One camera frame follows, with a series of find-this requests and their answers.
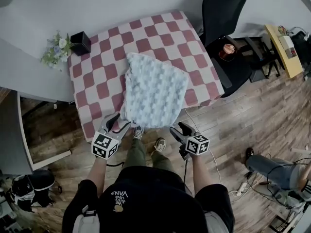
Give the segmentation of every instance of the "black t-shirt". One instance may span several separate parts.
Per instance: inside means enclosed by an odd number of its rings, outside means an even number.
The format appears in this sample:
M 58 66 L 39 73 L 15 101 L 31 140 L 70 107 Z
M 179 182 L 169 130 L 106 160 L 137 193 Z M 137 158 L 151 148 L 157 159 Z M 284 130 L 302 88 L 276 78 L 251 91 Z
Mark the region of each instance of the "black t-shirt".
M 71 233 L 83 208 L 96 210 L 100 232 L 208 232 L 206 214 L 216 213 L 233 232 L 234 216 L 228 190 L 220 184 L 201 189 L 193 198 L 181 178 L 170 171 L 132 166 L 123 169 L 116 182 L 100 198 L 90 180 L 78 192 L 63 217 L 63 232 Z

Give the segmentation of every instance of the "jeans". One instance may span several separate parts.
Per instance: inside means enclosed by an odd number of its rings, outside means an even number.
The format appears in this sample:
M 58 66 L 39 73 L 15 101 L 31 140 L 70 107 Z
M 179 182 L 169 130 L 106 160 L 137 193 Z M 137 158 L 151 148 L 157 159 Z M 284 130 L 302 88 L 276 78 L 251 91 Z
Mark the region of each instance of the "jeans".
M 175 172 L 169 158 L 165 157 L 159 151 L 154 151 L 151 156 L 153 167 Z M 127 152 L 123 168 L 129 166 L 146 166 L 146 150 L 143 143 L 134 138 L 131 149 Z
M 292 165 L 292 163 L 281 159 L 268 159 L 262 155 L 253 155 L 246 161 L 248 170 L 258 172 L 280 188 L 288 190 L 291 189 L 290 178 L 295 166 L 283 165 Z

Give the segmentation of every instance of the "yellow desk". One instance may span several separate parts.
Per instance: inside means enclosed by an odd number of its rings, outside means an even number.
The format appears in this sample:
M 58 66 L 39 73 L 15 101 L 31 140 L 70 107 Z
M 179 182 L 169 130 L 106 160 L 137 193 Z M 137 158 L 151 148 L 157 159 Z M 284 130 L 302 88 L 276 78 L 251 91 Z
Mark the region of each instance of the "yellow desk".
M 280 40 L 278 39 L 281 34 L 280 32 L 277 30 L 277 26 L 273 26 L 273 25 L 265 25 L 266 31 L 268 32 L 274 46 L 276 47 L 276 50 L 282 60 L 283 66 L 286 70 L 287 75 L 292 78 L 295 77 L 296 75 L 298 75 L 299 73 L 301 73 L 302 70 L 302 66 L 300 63 L 300 60 L 298 58 L 298 55 L 296 57 L 293 57 L 291 59 L 289 59 L 287 57 L 287 54 L 280 42 Z

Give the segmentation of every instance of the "folded fabric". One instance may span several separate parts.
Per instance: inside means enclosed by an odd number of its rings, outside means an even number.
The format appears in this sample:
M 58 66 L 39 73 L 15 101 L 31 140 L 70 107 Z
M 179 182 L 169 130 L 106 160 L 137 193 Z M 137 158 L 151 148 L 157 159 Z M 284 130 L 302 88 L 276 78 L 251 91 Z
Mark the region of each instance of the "folded fabric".
M 188 74 L 150 56 L 128 53 L 125 99 L 121 119 L 144 128 L 171 126 L 188 86 Z

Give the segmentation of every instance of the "shoelace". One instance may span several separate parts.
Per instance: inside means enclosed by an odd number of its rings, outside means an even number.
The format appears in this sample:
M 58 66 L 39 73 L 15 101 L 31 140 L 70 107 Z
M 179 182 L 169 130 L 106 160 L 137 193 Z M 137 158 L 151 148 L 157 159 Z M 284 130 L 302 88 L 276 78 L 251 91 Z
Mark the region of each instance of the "shoelace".
M 166 144 L 159 144 L 157 146 L 154 146 L 154 148 L 156 149 L 156 151 L 162 152 L 162 150 L 164 150 L 166 147 Z
M 136 130 L 136 131 L 134 132 L 134 136 L 133 136 L 133 137 L 134 137 L 134 138 L 141 139 L 141 138 L 142 138 L 142 131 Z

